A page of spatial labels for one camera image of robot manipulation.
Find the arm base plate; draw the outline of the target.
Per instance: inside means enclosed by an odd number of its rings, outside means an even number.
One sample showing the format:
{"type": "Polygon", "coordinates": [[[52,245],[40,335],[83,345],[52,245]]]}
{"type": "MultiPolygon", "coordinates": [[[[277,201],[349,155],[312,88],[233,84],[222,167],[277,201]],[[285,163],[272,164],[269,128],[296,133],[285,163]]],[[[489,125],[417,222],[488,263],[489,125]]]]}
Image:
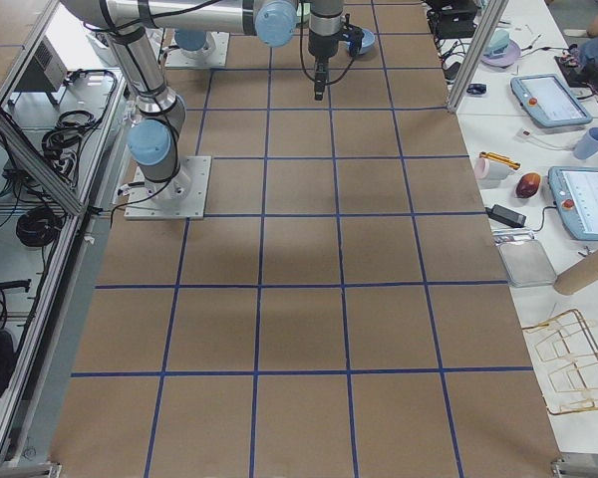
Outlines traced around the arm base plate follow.
{"type": "Polygon", "coordinates": [[[134,181],[143,185],[130,191],[128,220],[202,219],[205,212],[212,158],[185,156],[180,160],[178,175],[161,190],[161,185],[146,182],[137,166],[134,181]]]}
{"type": "Polygon", "coordinates": [[[207,70],[225,67],[229,34],[178,29],[167,47],[163,64],[167,69],[207,70]]]}

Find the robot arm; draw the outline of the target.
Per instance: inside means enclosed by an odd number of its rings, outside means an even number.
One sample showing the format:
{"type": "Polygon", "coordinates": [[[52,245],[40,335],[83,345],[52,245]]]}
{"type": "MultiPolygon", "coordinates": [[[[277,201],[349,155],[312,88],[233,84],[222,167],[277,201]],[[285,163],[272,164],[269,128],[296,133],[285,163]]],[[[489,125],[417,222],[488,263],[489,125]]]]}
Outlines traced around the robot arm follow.
{"type": "Polygon", "coordinates": [[[192,178],[178,141],[185,121],[183,99],[171,88],[152,48],[150,29],[254,36],[270,48],[286,45],[298,23],[299,1],[66,1],[64,7],[105,36],[136,100],[140,121],[128,135],[148,198],[175,205],[192,178]]]}

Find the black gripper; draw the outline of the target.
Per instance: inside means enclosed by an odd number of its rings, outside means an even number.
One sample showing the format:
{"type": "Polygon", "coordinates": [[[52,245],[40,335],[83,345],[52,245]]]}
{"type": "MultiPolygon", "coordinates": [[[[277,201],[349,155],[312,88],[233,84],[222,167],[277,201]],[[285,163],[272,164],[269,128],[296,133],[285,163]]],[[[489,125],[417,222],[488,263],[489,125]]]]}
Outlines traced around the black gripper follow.
{"type": "Polygon", "coordinates": [[[308,51],[315,59],[314,100],[322,101],[328,83],[328,61],[338,53],[339,31],[317,32],[309,29],[308,51]]]}

